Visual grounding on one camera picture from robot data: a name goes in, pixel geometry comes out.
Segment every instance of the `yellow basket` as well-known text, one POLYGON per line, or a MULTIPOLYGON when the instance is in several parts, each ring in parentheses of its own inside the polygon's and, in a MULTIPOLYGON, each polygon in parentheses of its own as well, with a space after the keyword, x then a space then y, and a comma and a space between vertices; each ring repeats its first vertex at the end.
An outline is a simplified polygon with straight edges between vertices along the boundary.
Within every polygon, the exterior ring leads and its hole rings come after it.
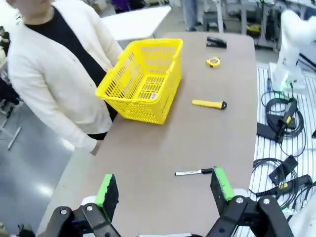
POLYGON ((124 118, 163 124, 181 80, 181 39, 134 41, 96 95, 124 118))

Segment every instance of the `tape measure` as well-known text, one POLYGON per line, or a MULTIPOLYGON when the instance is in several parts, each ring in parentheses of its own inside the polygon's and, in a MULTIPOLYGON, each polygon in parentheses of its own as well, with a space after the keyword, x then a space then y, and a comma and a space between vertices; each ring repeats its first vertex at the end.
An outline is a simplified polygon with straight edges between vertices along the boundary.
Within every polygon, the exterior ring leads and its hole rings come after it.
POLYGON ((219 60, 219 58, 207 59, 206 63, 212 68, 219 68, 221 66, 221 60, 219 60))

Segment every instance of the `table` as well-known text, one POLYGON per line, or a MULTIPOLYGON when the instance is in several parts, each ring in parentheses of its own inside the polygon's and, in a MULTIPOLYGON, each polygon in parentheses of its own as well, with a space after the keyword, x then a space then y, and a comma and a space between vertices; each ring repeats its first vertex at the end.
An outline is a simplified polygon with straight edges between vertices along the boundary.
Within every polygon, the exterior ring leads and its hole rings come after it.
POLYGON ((248 189, 257 123, 253 39, 216 33, 166 37, 184 41, 182 81, 166 123, 118 116, 96 157, 80 153, 79 170, 70 161, 72 174, 63 174, 38 233, 57 206, 77 208, 84 197, 97 194, 106 173, 117 179, 113 225, 122 236, 208 233, 218 218, 210 176, 175 177, 175 171, 221 166, 233 187, 248 189), (226 40, 228 48, 206 48, 207 36, 226 40), (221 58, 221 68, 206 66, 213 56, 221 58), (225 100, 228 106, 224 111, 197 107, 192 99, 225 100))
POLYGON ((170 10, 170 6, 146 8, 103 17, 102 22, 117 41, 146 39, 154 36, 170 10))

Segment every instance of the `yellow utility knife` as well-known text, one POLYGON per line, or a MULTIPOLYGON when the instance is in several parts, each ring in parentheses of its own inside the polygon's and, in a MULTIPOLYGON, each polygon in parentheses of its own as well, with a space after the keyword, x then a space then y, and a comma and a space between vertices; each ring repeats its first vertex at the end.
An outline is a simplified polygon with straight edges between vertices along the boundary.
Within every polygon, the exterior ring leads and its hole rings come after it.
POLYGON ((203 101, 203 100, 193 100, 192 104, 198 105, 198 106, 210 107, 210 108, 219 109, 219 110, 224 110, 227 107, 227 103, 225 101, 211 102, 211 101, 203 101))

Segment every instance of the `white table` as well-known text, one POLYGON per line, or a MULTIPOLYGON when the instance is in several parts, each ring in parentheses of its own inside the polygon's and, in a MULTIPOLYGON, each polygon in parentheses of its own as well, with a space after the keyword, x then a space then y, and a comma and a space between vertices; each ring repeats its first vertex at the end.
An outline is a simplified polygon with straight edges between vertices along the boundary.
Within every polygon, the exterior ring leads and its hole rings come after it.
POLYGON ((152 7, 107 16, 102 21, 117 41, 147 39, 154 37, 170 10, 170 6, 152 7))

